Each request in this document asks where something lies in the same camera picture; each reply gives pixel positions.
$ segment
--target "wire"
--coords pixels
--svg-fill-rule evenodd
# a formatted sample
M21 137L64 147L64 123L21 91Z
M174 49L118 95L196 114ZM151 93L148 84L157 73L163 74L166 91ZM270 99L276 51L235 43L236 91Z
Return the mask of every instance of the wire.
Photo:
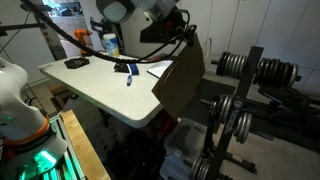
M7 56L7 58L9 59L9 61L10 61L12 64L14 64L13 61L12 61L12 59L10 58L9 54L7 53L7 51L6 51L5 49L3 49L3 52L4 52L4 54Z
M42 107L44 113L46 113L46 115L49 117L49 114L47 112L47 110L44 108L43 104L41 103L41 101L39 100L39 98L37 97L37 95L34 93L33 89L30 87L30 85L27 83L28 88L30 89L32 95L37 99L38 103L40 104L40 106Z
M83 49L84 51L88 52L89 54L92 54L93 56L96 56L98 58L104 59L104 60L108 60L111 62L115 62L115 63L125 63L125 64L133 64L133 63L154 63L154 62L142 62L143 60L146 60L147 58L151 57L153 54L157 53L158 51L160 51L162 48L164 48L165 46L167 46L168 44L170 44L170 42L172 42L173 39L177 39L180 36L176 36L173 39L171 39L170 41L168 41L167 43L163 44L161 47L159 47L158 49L156 49L155 51L153 51L152 53L148 54L147 56L140 58L140 59L119 59L119 58L114 58L111 56L107 56L104 54L101 54L99 52L93 51L92 49L82 45L81 43L78 42L78 40L73 39L73 37L71 37L69 34L67 34L65 31L63 31L62 29L60 29L59 26L57 26L55 23L52 22L52 20L47 17L46 15L44 15L32 2L30 2L29 0L21 0L22 3L24 3L31 11L33 11L42 21L44 21L49 27L51 27L53 30L55 30L58 34L60 34L62 37L64 37L66 40L68 40L70 43L72 43L73 45L77 46L78 48Z
M23 25L25 25L27 22L28 22L28 19L29 19L29 15L31 14L31 11L27 14L26 16L26 20L24 21ZM2 49L0 50L0 53L2 53L2 51L4 50L4 48L7 47L7 45L12 41L12 39L21 31L21 29L19 29L16 33L14 33L14 35L9 39L9 41L4 45L4 46L1 46Z

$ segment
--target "dumbbell rack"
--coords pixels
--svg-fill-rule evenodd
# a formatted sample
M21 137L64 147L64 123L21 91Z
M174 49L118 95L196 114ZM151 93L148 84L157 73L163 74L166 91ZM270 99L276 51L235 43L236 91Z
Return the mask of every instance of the dumbbell rack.
M227 149L229 147L231 138L233 136L234 130L238 125L239 118L241 116L241 109L245 104L245 99L247 97L249 88L251 86L253 77L256 72L258 62L261 58L263 48L261 47L251 47L249 56L246 62L246 71L241 75L241 79L237 90L233 97L233 103L230 106L230 113L225 121L225 126L222 131L219 144L214 151L214 157L211 162L211 166L208 169L208 174L206 179L218 179L221 178L220 167L223 160L229 159ZM237 163L240 166L247 166L247 164Z

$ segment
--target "marker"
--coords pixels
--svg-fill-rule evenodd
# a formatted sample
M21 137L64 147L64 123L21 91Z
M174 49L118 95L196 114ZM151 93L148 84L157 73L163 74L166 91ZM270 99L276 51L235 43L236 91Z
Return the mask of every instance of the marker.
M129 69L129 76L127 78L127 86L130 86L131 83L132 83L132 71L131 71L130 65L127 64L127 66L128 66L128 69Z

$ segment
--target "floor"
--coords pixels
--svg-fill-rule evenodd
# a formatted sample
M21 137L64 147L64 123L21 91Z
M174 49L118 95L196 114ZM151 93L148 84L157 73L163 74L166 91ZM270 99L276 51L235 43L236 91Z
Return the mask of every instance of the floor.
M228 85L237 84L236 80L212 74L206 74L204 77ZM47 85L53 82L53 80L50 80L32 87L49 114L56 111L49 100L52 95L47 89ZM251 87L248 98L268 102L267 98L264 98L257 92L256 86ZM218 134L214 136L214 142L218 142L221 131L222 127L220 127ZM320 179L320 154L281 139L269 141L249 134L245 144L239 144L233 138L228 151L238 157L254 162L258 170L257 175L251 174L237 165L224 161L221 172L233 177L235 180Z

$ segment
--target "wall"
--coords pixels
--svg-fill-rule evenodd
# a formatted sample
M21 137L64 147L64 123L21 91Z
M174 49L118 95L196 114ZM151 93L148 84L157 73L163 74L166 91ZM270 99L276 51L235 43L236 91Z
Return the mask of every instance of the wall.
M191 13L201 43L212 38L208 71L215 71L210 61L223 51L248 54L257 45L265 48L264 57L300 66L303 78L295 88L320 94L319 0L180 0L178 7ZM129 54L143 56L157 47L138 41L147 25L140 12L122 24Z
M0 21L2 26L24 23L27 12L20 8L20 4L18 0L1 0ZM28 23L35 23L32 14L29 15ZM7 31L8 36L0 37L0 45L4 46L16 31ZM0 56L6 60L10 58L15 64L24 68L29 75L28 83L45 79L46 77L38 70L38 66L54 61L39 28L21 30Z

